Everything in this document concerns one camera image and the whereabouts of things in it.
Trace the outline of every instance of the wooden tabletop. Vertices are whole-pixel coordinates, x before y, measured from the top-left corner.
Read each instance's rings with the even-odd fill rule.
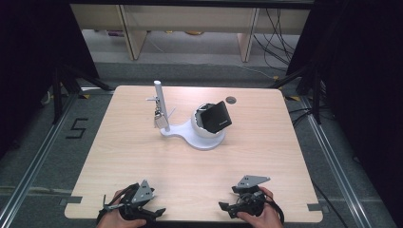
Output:
[[[163,86],[171,124],[183,124],[205,103],[227,97],[232,125],[213,150],[194,149],[182,138],[164,137],[154,128],[154,86],[119,86],[106,111],[65,214],[95,219],[115,191],[148,180],[155,199],[145,209],[166,208],[157,220],[240,221],[230,219],[219,201],[234,204],[231,187],[244,175],[270,177],[261,184],[274,192],[287,222],[319,222],[321,211],[296,133],[280,91],[262,88]]]

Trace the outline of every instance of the cable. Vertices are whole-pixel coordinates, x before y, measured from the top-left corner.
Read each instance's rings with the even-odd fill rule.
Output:
[[[329,203],[330,207],[332,207],[332,209],[335,211],[336,215],[338,216],[338,219],[340,219],[341,223],[343,223],[343,226],[348,228],[344,219],[341,217],[341,215],[338,213],[338,211],[335,209],[335,207],[332,205],[332,203],[329,201],[329,199],[326,197],[326,195],[322,192],[322,190],[320,190],[320,188],[317,186],[317,184],[314,182],[314,180],[311,179],[311,182],[314,185],[314,187],[316,188],[316,190],[322,195],[322,197],[325,198],[327,203]]]
[[[268,9],[266,9],[266,14],[267,14],[267,17],[269,18],[270,24],[272,25],[272,28],[273,28],[273,34],[272,34],[272,36],[270,37],[270,40],[267,40],[268,43],[271,44],[274,48],[283,50],[284,53],[285,53],[285,56],[287,56],[288,61],[290,61],[290,60],[291,60],[290,54],[293,54],[293,53],[290,52],[290,51],[288,51],[288,49],[287,49],[286,46],[288,46],[288,47],[289,47],[290,49],[292,49],[292,50],[294,50],[294,49],[293,49],[290,45],[288,45],[288,43],[287,43],[287,42],[284,40],[284,38],[282,37],[281,22],[280,22],[281,9],[278,9],[278,20],[277,20],[277,22],[276,22],[276,25],[274,24],[274,22],[273,22],[273,20],[272,20],[272,17],[270,16],[270,13],[269,13],[269,10],[268,10]],[[277,46],[275,46],[275,45],[273,45],[273,44],[271,43],[271,41],[272,41],[272,39],[273,39],[273,37],[274,37],[275,34],[276,34],[276,36],[278,37],[278,40],[280,41],[280,43],[281,43],[281,45],[282,45],[282,48],[277,47]]]
[[[322,108],[322,109],[325,108],[325,109],[327,109],[327,108],[330,108],[330,107],[329,107],[328,105],[322,105],[322,106],[320,106],[319,108]],[[303,118],[305,118],[305,117],[307,117],[308,115],[311,115],[311,114],[313,113],[313,109],[312,109],[311,107],[292,110],[292,111],[289,111],[288,113],[291,114],[291,113],[299,112],[299,111],[306,111],[306,112],[303,113],[302,115],[298,116],[295,120],[292,121],[293,127],[296,127],[296,126],[302,121]],[[331,119],[331,118],[327,118],[327,117],[325,117],[325,116],[323,116],[323,115],[320,115],[320,116],[322,116],[323,118],[325,118],[325,119],[327,119],[327,120],[331,120],[331,121],[334,120],[334,119]]]
[[[258,44],[260,45],[260,47],[267,53],[271,54],[273,57],[275,57],[276,59],[282,61],[285,65],[289,65],[289,62],[284,60],[283,58],[279,57],[275,52],[273,52],[272,50],[268,49],[267,46],[265,47],[258,39],[258,37],[256,37],[256,35],[253,35],[255,40],[258,42]]]

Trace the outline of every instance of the gray carpet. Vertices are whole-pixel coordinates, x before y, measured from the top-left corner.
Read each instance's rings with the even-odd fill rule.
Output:
[[[96,64],[96,67],[103,82],[110,86],[151,86],[154,80],[161,80],[164,86],[267,87],[274,82],[271,77],[282,78],[285,74],[283,71],[269,67],[245,69],[238,66],[130,64]],[[79,81],[82,86],[90,86],[87,82]],[[284,96],[296,95],[297,83],[298,80],[294,80],[285,85],[281,89]],[[88,99],[78,99],[74,103],[11,227],[95,227],[95,219],[65,218],[65,206],[61,201],[65,200],[74,188],[111,97],[112,95],[90,95]],[[286,101],[285,103],[290,111],[302,108],[301,102],[298,101]],[[7,202],[10,187],[16,186],[21,180],[29,162],[48,133],[53,120],[52,108],[52,103],[50,103],[38,110],[32,118],[31,124],[27,126],[25,134],[19,138],[20,147],[9,151],[0,161],[0,206]],[[302,111],[292,113],[290,118],[294,120],[302,113]],[[344,138],[336,120],[333,120],[331,111],[322,109],[321,117],[322,127],[354,190],[361,199],[365,211],[368,212],[373,226],[395,227],[365,172],[359,163],[352,159],[354,152]],[[77,118],[87,119],[77,125],[84,127],[86,131],[82,139],[67,139],[68,136],[79,134],[79,132],[70,130]],[[356,227],[350,209],[342,197],[330,166],[306,118],[296,126],[296,133],[312,180],[330,200],[348,227]],[[317,196],[324,210],[322,222],[317,224],[286,223],[285,227],[342,227],[340,219],[329,203],[319,192],[317,192]],[[150,227],[207,227],[212,225],[219,226],[217,223],[157,223]],[[221,227],[249,226],[222,224]]]

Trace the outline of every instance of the dome-shaped holder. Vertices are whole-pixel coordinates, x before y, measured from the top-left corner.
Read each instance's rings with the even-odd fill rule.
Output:
[[[163,113],[166,113],[165,100],[163,99],[163,89],[160,81],[154,81],[155,88],[157,90],[157,99],[161,106]],[[190,119],[180,125],[168,124],[167,127],[160,129],[161,134],[166,137],[181,137],[188,144],[195,149],[210,150],[214,149],[225,138],[225,129],[217,133],[208,132],[202,127],[202,119],[200,114],[203,109],[213,104],[203,104],[191,115]]]

